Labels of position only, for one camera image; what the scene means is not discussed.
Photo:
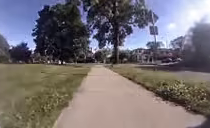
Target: concrete sidewalk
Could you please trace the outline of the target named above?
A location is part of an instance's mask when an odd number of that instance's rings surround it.
[[[94,66],[55,128],[193,128],[203,121],[109,69]]]

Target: sky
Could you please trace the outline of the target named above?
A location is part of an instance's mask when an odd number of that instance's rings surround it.
[[[61,1],[63,0],[0,0],[0,33],[10,45],[25,41],[34,49],[31,33],[38,18],[37,12],[45,4],[53,5]],[[156,23],[159,28],[157,40],[164,41],[165,44],[185,35],[196,22],[210,22],[210,0],[146,0],[146,5],[159,16]],[[134,28],[134,33],[126,38],[123,47],[145,47],[152,40],[154,37],[149,35],[148,27]],[[95,40],[91,41],[91,47],[97,48]]]

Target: sign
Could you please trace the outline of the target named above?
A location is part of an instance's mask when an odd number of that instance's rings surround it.
[[[158,35],[158,27],[157,26],[149,26],[150,35]]]
[[[159,19],[159,17],[152,10],[148,12],[148,18],[149,18],[149,22],[153,24],[155,24],[157,20]]]

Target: grass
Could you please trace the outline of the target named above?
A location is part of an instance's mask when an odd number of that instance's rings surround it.
[[[0,64],[3,128],[51,128],[89,67]]]
[[[176,77],[174,73],[128,65],[113,66],[110,69],[153,91],[164,100],[184,106],[198,114],[210,114],[210,82],[184,80]]]

